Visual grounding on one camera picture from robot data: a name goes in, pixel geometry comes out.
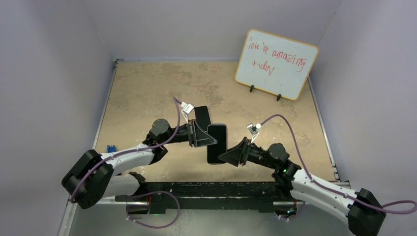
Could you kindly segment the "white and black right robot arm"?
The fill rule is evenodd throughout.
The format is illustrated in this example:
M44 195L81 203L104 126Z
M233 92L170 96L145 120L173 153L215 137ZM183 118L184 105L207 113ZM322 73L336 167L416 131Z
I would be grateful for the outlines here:
M344 188L308 174L289 160L281 143L264 150L244 138L218 158L236 167L249 161L272 169L280 199L292 197L310 203L345 223L356 236L376 236L385 220L386 214L379 210L381 205L370 191Z

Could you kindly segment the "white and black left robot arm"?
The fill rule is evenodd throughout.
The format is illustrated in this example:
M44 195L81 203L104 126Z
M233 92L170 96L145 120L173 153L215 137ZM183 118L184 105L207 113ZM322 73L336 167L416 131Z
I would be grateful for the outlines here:
M86 151L61 181L70 194L70 202L87 209L104 197L111 178L139 166L159 162L166 154L165 144L188 142L193 148L211 146L217 140L202 130L196 120L172 128L163 118L157 119L146 139L121 151L98 153Z

